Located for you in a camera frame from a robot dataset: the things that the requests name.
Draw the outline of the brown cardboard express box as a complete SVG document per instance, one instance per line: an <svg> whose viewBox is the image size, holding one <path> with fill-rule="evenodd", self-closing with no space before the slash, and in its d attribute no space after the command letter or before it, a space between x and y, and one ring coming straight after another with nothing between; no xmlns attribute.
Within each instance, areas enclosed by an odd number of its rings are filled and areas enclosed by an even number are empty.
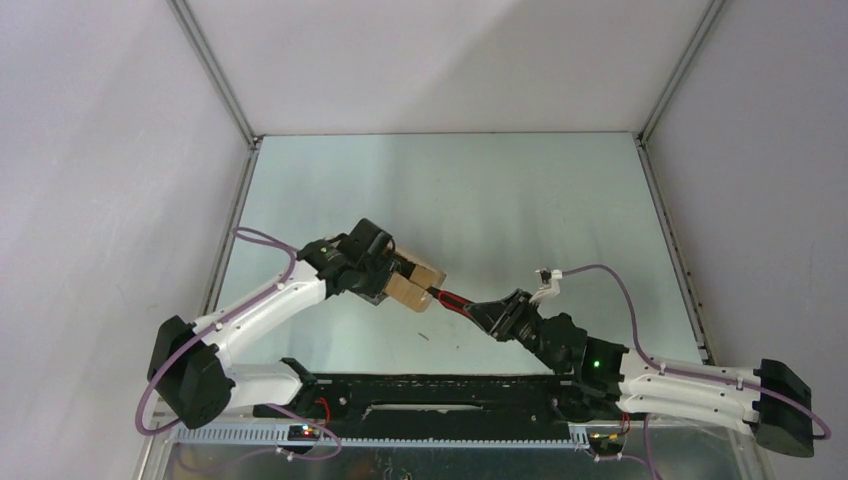
<svg viewBox="0 0 848 480"><path fill-rule="evenodd" d="M433 300L429 289L439 289L446 273L401 247L395 249L393 261L393 270L383 293L416 313L426 311Z"/></svg>

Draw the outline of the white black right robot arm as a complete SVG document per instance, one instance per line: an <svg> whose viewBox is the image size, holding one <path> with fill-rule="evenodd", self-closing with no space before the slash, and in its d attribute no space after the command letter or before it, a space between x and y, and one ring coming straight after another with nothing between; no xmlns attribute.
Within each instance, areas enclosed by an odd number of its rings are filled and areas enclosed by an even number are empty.
<svg viewBox="0 0 848 480"><path fill-rule="evenodd" d="M718 425L775 453L814 455L810 387L785 363L755 368L681 363L591 337L566 314L542 317L531 295L457 300L458 312L498 342L515 341L556 374L571 378L581 414L660 414Z"/></svg>

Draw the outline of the red black utility knife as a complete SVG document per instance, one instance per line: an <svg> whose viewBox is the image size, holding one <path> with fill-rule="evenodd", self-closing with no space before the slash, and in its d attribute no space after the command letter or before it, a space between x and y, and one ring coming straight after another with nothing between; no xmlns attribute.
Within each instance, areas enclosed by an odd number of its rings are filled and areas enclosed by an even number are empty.
<svg viewBox="0 0 848 480"><path fill-rule="evenodd" d="M468 311L468 306L472 304L472 301L453 292L433 286L428 287L427 292L445 309L462 315L469 320L473 319L473 316Z"/></svg>

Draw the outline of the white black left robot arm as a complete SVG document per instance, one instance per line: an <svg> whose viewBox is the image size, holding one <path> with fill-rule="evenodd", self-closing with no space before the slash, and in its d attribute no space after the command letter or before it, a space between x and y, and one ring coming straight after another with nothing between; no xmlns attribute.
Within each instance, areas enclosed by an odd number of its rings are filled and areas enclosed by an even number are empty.
<svg viewBox="0 0 848 480"><path fill-rule="evenodd" d="M283 250L287 267L236 303L187 322L173 316L159 327L147 372L148 385L137 407L137 430L152 395L158 395L178 422L203 427L223 412L262 404L279 405L304 416L316 403L307 373L293 362L239 364L238 358L265 335L298 313L351 292L373 304L398 268L391 234L361 219L349 233L321 238L296 249L270 235L238 227L246 241Z"/></svg>

